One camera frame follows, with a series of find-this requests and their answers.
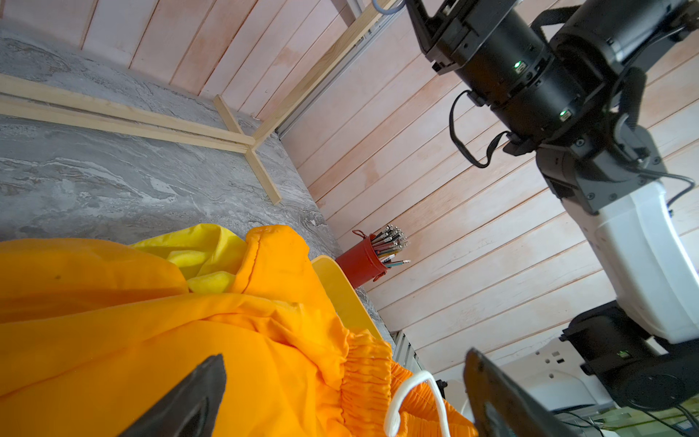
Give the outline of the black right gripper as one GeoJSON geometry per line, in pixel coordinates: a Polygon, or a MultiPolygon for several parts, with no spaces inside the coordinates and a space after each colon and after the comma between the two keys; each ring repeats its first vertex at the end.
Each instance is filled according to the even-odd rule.
{"type": "Polygon", "coordinates": [[[405,3],[420,50],[438,74],[467,64],[515,4],[515,0],[444,1],[431,16],[422,1],[405,3]]]}

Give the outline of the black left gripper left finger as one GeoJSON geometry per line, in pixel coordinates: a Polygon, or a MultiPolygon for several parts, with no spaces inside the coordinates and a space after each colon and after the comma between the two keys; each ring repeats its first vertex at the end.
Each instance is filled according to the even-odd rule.
{"type": "Polygon", "coordinates": [[[223,355],[209,356],[120,436],[212,436],[226,384],[223,355]]]}

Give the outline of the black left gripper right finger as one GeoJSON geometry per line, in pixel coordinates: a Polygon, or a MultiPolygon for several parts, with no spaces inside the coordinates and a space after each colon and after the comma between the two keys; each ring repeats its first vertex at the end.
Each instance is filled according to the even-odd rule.
{"type": "Polygon", "coordinates": [[[463,380],[478,435],[575,436],[575,432],[477,349],[471,348],[466,353],[463,380]]]}

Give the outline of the blue wire hanger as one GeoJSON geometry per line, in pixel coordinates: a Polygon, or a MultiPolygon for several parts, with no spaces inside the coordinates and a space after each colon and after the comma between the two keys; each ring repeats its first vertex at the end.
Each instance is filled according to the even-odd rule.
{"type": "Polygon", "coordinates": [[[382,5],[379,0],[372,0],[373,8],[382,16],[392,16],[400,13],[406,6],[405,0],[394,1],[390,5],[382,5]]]}

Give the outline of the orange shorts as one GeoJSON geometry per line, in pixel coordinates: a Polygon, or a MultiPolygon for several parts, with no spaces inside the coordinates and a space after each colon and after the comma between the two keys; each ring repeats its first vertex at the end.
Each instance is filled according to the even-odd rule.
{"type": "Polygon", "coordinates": [[[1,246],[1,433],[120,436],[209,356],[227,384],[212,436],[473,436],[474,425],[391,346],[347,329],[309,246],[252,229],[228,292],[106,240],[1,246]]]}

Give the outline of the yellow shorts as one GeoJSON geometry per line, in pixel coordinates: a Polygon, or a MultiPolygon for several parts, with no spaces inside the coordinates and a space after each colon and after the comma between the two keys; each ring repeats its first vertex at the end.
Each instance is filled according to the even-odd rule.
{"type": "Polygon", "coordinates": [[[131,247],[174,264],[198,294],[228,292],[248,249],[245,240],[216,224],[198,224],[131,247]]]}

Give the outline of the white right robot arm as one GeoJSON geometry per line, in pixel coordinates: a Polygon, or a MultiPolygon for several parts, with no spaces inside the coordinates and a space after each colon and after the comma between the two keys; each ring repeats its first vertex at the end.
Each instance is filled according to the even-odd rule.
{"type": "Polygon", "coordinates": [[[653,413],[698,393],[698,276],[673,226],[668,173],[639,123],[647,71],[698,29],[695,1],[587,1],[532,23],[511,1],[406,5],[420,49],[533,153],[616,298],[562,334],[620,406],[653,413]]]}

